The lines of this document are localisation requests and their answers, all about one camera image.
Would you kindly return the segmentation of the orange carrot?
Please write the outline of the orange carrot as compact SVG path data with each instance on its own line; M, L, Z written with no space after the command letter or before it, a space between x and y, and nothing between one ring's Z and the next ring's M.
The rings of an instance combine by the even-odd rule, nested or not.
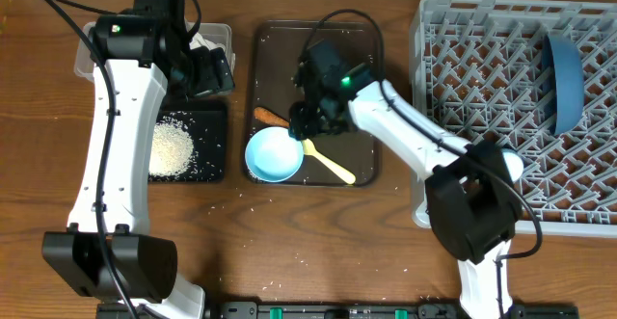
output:
M278 126L283 128L289 127L289 122L287 120L283 119L282 117L276 115L275 113L264 107L255 107L254 117L257 120L271 126Z

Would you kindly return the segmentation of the dark blue plate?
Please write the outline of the dark blue plate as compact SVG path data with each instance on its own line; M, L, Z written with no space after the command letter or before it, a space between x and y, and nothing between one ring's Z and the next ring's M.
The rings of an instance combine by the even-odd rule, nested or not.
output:
M577 46L569 39L545 35L541 57L542 69L550 69L543 92L552 93L545 112L555 121L550 132L561 135L577 126L584 108L584 75Z

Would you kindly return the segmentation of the white rice pile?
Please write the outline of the white rice pile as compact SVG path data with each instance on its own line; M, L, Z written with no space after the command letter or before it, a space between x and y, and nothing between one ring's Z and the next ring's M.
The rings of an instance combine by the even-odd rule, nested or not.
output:
M188 126L181 120L164 117L154 126L149 174L175 176L185 173L192 162L194 149Z

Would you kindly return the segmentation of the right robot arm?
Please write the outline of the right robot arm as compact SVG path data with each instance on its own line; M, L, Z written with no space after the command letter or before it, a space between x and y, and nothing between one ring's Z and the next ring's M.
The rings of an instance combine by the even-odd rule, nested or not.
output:
M522 215L513 182L522 160L489 141L473 144L430 121L370 66L350 66L327 41L305 45L294 77L304 98L289 111L298 140L355 130L377 138L424 186L430 227L458 262L460 304L471 318L500 318L513 302L505 257Z

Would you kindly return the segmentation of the yellow plastic spoon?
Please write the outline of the yellow plastic spoon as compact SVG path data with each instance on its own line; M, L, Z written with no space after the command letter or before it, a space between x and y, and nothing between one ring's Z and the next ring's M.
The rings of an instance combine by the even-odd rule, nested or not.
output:
M315 158L327 169L329 169L333 174L335 174L339 179L341 179L344 183L352 185L356 182L356 177L350 171L346 170L337 162L320 153L311 140L303 140L302 146L305 155Z

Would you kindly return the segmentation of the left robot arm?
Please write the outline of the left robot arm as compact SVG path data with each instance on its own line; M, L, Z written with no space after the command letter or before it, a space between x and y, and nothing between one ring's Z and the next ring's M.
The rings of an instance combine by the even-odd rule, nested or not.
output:
M225 51L185 19L187 0L134 0L99 11L80 31L94 64L94 118L85 171L62 232L44 234L47 264L100 318L205 318L205 291L177 269L174 242L150 235L148 167L167 96L234 88Z

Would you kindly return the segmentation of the white tissue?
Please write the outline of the white tissue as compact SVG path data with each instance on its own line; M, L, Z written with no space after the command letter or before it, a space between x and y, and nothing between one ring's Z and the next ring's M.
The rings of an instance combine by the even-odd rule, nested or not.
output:
M201 47L205 47L210 50L212 48L215 48L216 45L213 44L211 41L206 40L201 34L195 34L190 41L189 47L191 50Z

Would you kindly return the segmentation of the light blue cup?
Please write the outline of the light blue cup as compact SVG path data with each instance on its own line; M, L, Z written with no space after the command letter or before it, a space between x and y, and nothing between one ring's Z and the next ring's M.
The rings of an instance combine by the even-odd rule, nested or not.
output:
M510 148L501 150L510 178L513 182L519 180L523 175L524 163L518 153Z

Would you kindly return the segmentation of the light blue bowl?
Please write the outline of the light blue bowl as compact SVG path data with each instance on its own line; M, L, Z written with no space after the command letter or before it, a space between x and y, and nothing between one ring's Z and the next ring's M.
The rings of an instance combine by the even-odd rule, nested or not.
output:
M280 126L270 126L257 131L245 148L247 169L264 182L286 181L300 170L303 161L302 143Z

